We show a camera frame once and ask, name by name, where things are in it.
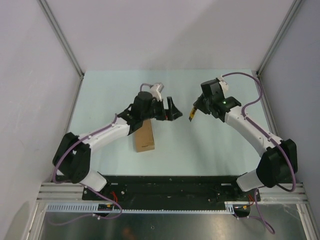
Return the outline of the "yellow utility knife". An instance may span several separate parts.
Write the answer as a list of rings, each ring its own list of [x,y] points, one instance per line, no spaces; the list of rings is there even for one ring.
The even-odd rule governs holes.
[[[195,117],[195,114],[197,112],[197,108],[196,107],[193,107],[192,110],[190,111],[189,113],[189,117],[188,117],[188,120],[191,122],[193,120],[193,118]]]

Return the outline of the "brown cardboard express box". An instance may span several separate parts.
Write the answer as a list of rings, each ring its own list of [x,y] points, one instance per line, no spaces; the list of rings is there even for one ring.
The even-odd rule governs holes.
[[[152,121],[145,120],[142,127],[134,133],[135,150],[137,153],[155,149]]]

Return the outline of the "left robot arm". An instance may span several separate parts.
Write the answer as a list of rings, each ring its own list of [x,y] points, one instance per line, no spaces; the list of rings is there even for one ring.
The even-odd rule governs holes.
[[[57,172],[61,172],[66,182],[81,184],[93,191],[100,200],[110,196],[111,188],[107,179],[91,167],[93,154],[113,141],[127,137],[140,129],[144,121],[174,121],[182,117],[182,112],[174,105],[173,99],[167,97],[168,107],[163,99],[157,99],[147,91],[139,92],[125,110],[116,114],[110,124],[93,132],[75,135],[66,133],[54,155],[52,181],[56,184]]]

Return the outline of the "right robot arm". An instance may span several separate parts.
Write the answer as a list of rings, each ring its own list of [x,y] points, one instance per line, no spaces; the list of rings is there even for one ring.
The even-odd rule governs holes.
[[[229,86],[223,77],[208,80],[200,85],[201,95],[193,104],[189,119],[193,119],[196,111],[212,115],[236,130],[260,156],[256,169],[244,173],[236,179],[236,185],[230,188],[231,196],[242,201],[249,191],[279,186],[281,182],[291,179],[292,187],[282,189],[293,192],[298,170],[297,145],[291,139],[283,140],[263,129],[246,113],[245,107],[234,97],[226,97]]]

